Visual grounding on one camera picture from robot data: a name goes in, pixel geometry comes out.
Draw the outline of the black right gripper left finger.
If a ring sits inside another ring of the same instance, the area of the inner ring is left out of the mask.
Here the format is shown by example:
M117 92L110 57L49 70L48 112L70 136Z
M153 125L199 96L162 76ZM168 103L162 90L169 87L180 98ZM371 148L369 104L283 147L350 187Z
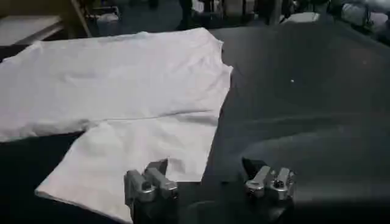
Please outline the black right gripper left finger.
M126 205L134 201L150 203L156 198L177 198L179 187L166 177L168 159L150 162L143 172L128 170L124 175L124 200Z

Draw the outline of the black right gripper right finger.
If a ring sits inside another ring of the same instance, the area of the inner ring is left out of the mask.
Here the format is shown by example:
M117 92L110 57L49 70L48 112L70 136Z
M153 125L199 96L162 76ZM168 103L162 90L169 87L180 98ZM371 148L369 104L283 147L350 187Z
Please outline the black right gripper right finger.
M243 169L247 175L244 182L246 191L255 198L270 197L284 201L293 197L296 174L287 167L278 170L262 160L241 158Z

